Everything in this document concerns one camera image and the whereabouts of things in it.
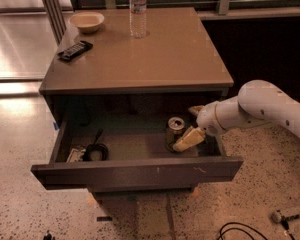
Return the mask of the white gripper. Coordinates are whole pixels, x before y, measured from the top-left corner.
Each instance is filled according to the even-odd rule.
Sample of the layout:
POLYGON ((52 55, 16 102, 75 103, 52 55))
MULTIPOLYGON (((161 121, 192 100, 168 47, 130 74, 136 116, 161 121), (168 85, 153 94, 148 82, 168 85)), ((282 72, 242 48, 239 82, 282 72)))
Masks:
POLYGON ((205 140, 205 133, 209 136, 216 136, 223 133, 217 116, 216 107, 218 101, 207 105, 197 105, 188 108, 188 111, 197 116, 197 128, 190 126, 184 134, 173 144, 173 150, 183 152, 205 140))

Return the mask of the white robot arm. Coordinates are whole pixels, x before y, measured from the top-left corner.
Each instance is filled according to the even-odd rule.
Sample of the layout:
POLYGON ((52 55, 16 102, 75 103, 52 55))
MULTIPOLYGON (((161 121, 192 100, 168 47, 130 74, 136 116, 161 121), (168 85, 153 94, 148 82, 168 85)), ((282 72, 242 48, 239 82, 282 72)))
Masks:
POLYGON ((183 152, 204 141, 205 136, 217 136, 233 128, 252 128, 267 123, 284 127, 300 138, 300 103, 277 86, 263 80, 244 84, 238 95, 207 105, 193 106, 196 127, 189 127, 173 145, 183 152))

